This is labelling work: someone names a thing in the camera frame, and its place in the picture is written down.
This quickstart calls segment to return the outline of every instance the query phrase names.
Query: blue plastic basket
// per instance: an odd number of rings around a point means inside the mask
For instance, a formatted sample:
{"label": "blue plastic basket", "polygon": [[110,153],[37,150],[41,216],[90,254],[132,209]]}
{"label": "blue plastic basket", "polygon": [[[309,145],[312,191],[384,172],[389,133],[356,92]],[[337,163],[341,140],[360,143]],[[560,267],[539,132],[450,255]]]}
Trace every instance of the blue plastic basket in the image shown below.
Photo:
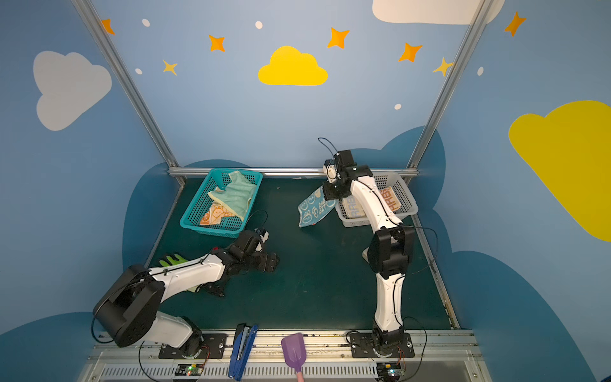
{"label": "blue plastic basket", "polygon": [[255,193],[252,195],[251,203],[248,206],[246,216],[244,217],[244,221],[237,216],[233,216],[231,218],[223,218],[220,224],[215,224],[213,226],[202,227],[199,225],[199,222],[202,220],[206,212],[208,212],[210,205],[212,204],[212,199],[210,196],[208,196],[208,192],[216,189],[217,186],[220,189],[225,189],[225,186],[231,183],[229,173],[234,171],[236,171],[236,169],[210,170],[208,176],[206,176],[206,179],[204,179],[202,185],[199,187],[197,193],[193,197],[193,200],[189,204],[189,207],[187,207],[183,217],[180,219],[180,226],[182,228],[192,229],[193,231],[204,235],[233,238],[240,235],[240,232],[244,230],[244,226],[248,221],[248,216],[251,214],[252,205],[257,197],[257,192],[259,192],[259,186],[261,185],[261,180],[263,179],[263,174],[260,172],[238,170],[246,177],[246,179],[248,179],[249,182],[257,185],[255,188]]}

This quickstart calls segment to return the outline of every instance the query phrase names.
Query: vent grille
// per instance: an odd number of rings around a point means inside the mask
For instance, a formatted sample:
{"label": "vent grille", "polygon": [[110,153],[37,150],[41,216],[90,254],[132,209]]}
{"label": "vent grille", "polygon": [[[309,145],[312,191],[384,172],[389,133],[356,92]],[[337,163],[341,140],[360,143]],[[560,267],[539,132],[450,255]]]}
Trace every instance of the vent grille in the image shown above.
{"label": "vent grille", "polygon": [[[161,381],[172,381],[175,366],[150,366],[145,365],[144,370],[153,378]],[[227,379],[229,365],[226,363],[208,363],[201,380]],[[308,362],[303,366],[304,378],[377,378],[375,363],[369,362]],[[244,370],[243,378],[250,380],[271,380],[290,378],[295,371],[284,363],[266,362],[253,363]],[[142,380],[146,376],[142,373],[138,364],[106,364],[102,373],[101,381],[130,381]]]}

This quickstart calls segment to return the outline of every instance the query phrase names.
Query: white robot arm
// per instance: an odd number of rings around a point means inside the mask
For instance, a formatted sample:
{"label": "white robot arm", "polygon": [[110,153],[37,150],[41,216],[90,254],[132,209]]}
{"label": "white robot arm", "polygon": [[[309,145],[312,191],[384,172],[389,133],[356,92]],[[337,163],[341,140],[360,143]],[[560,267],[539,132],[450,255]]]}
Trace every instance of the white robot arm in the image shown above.
{"label": "white robot arm", "polygon": [[226,249],[214,249],[199,259],[163,268],[132,265],[95,306],[93,319],[100,321],[120,347],[150,340],[172,348],[172,354],[191,358],[202,348],[199,328],[186,317],[159,312],[159,305],[198,285],[223,297],[230,277],[251,269],[273,272],[278,258],[264,251],[268,237],[263,229],[242,231]]}
{"label": "white robot arm", "polygon": [[374,316],[373,349],[380,355],[392,354],[404,340],[401,294],[406,269],[415,240],[415,229],[405,227],[385,203],[371,170],[357,166],[349,150],[339,151],[325,162],[325,199],[354,195],[373,230],[371,245],[363,255],[376,273],[378,305]]}

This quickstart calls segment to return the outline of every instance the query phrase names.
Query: yellow cloud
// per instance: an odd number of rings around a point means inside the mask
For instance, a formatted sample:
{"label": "yellow cloud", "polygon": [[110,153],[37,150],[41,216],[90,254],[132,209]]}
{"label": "yellow cloud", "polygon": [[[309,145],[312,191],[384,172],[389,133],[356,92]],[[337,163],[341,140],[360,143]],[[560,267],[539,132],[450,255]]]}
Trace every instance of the yellow cloud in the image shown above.
{"label": "yellow cloud", "polygon": [[259,81],[267,85],[316,86],[327,81],[327,71],[313,55],[282,46],[271,55],[269,65],[259,69]]}
{"label": "yellow cloud", "polygon": [[547,117],[526,114],[509,139],[577,223],[611,241],[611,107],[577,101]]}

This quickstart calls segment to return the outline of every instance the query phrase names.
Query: stapler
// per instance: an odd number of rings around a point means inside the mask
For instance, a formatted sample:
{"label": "stapler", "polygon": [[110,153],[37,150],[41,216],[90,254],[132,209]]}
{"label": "stapler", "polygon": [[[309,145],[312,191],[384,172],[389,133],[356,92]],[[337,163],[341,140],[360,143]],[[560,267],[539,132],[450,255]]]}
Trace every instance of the stapler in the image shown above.
{"label": "stapler", "polygon": [[252,345],[257,336],[257,325],[246,326],[245,323],[239,324],[235,329],[233,336],[233,351],[231,353],[231,361],[229,363],[229,371],[227,376],[236,381],[242,379],[242,374],[248,362],[248,356],[251,353]]}

